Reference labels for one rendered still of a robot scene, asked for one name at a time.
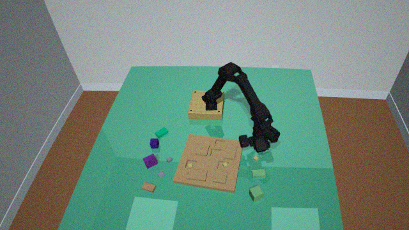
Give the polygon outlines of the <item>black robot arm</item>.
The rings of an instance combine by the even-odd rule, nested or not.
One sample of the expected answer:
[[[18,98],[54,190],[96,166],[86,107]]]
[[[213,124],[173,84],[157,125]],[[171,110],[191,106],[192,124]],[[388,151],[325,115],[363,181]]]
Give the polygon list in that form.
[[[239,73],[239,75],[235,76],[234,74],[236,72]],[[222,96],[221,89],[227,81],[237,83],[250,106],[251,120],[254,122],[253,130],[257,134],[264,135],[261,138],[254,138],[253,143],[256,146],[256,151],[259,153],[269,150],[270,142],[266,141],[265,138],[271,142],[275,142],[279,138],[280,132],[271,126],[271,123],[274,122],[272,116],[265,104],[260,102],[247,79],[247,75],[242,72],[238,65],[232,62],[219,68],[218,74],[219,76],[212,88],[202,96],[203,101],[206,102],[206,111],[217,110],[216,99]],[[267,118],[268,120],[266,120]]]

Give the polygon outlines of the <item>small green cube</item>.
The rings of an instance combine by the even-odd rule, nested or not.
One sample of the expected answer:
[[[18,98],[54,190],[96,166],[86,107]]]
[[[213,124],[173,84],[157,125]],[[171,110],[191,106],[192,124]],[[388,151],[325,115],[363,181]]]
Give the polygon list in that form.
[[[260,189],[259,185],[250,188],[249,195],[252,201],[257,201],[258,199],[263,198],[263,191]]]

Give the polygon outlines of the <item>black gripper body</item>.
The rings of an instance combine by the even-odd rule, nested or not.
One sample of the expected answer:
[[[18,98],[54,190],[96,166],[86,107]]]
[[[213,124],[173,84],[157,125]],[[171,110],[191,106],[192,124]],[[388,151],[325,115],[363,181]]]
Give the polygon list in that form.
[[[239,141],[240,141],[240,147],[247,147],[250,143],[250,145],[253,145],[253,140],[254,138],[261,138],[262,136],[264,136],[263,134],[257,134],[254,130],[252,133],[252,137],[247,138],[247,135],[241,135],[239,137]]]

